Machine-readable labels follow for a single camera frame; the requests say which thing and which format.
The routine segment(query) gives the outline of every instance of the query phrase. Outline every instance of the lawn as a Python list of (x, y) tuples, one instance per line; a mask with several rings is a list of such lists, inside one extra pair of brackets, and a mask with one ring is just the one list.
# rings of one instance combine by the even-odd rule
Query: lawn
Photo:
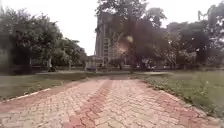
[(15, 98), (46, 88), (63, 85), (87, 77), (99, 76), (95, 73), (54, 73), (21, 76), (0, 76), (0, 101)]
[(171, 72), (138, 74), (151, 87), (165, 90), (203, 109), (208, 115), (224, 118), (224, 72)]

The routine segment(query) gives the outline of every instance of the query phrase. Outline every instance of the tree canopy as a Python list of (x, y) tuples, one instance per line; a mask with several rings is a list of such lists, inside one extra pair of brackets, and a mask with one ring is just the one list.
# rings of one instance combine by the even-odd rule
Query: tree canopy
[(98, 5), (98, 16), (112, 16), (105, 23), (113, 31), (109, 38), (126, 47), (131, 65), (141, 65), (144, 59), (182, 68), (219, 66), (223, 62), (223, 2), (212, 5), (206, 14), (198, 11), (199, 21), (173, 22), (166, 28), (161, 27), (166, 19), (163, 10), (147, 9), (146, 0), (99, 0)]
[(11, 65), (26, 68), (36, 64), (50, 68), (52, 60), (53, 66), (66, 66), (70, 60), (81, 64), (86, 56), (78, 41), (64, 38), (47, 15), (33, 16), (26, 10), (7, 9), (0, 15), (0, 41)]

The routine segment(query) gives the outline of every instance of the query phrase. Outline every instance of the tree trunk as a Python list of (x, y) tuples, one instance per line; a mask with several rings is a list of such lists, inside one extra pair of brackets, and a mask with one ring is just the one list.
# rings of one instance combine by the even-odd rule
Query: tree trunk
[(133, 66), (134, 66), (133, 55), (131, 55), (131, 65), (130, 65), (130, 73), (131, 74), (133, 74)]
[(48, 69), (48, 70), (50, 70), (51, 67), (52, 67), (51, 60), (52, 60), (52, 57), (50, 57), (50, 58), (47, 60), (47, 69)]
[(68, 61), (68, 69), (71, 70), (71, 67), (72, 67), (72, 62), (71, 62), (71, 60), (69, 59), (69, 61)]
[(82, 67), (83, 67), (83, 70), (86, 69), (86, 61), (85, 60), (82, 60)]
[(179, 58), (179, 49), (176, 50), (175, 68), (179, 68), (179, 67), (177, 67), (177, 64), (178, 64), (178, 58)]
[(29, 58), (29, 66), (32, 67), (32, 58)]

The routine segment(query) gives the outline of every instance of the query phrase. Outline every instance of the brick pathway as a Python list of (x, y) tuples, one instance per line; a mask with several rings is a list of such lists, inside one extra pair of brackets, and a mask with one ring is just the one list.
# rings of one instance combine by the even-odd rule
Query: brick pathway
[(218, 119), (138, 80), (91, 79), (60, 88), (1, 103), (0, 128), (221, 128)]

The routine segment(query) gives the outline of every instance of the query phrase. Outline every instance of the white sky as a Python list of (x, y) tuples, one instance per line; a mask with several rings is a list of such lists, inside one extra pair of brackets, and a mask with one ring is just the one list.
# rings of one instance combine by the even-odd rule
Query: white sky
[[(198, 10), (205, 13), (219, 2), (221, 0), (149, 0), (150, 7), (164, 10), (168, 19), (163, 26), (173, 21), (196, 21)], [(47, 14), (52, 21), (58, 21), (65, 37), (79, 40), (88, 55), (94, 54), (97, 0), (2, 0), (2, 4), (16, 10), (26, 8), (31, 14)]]

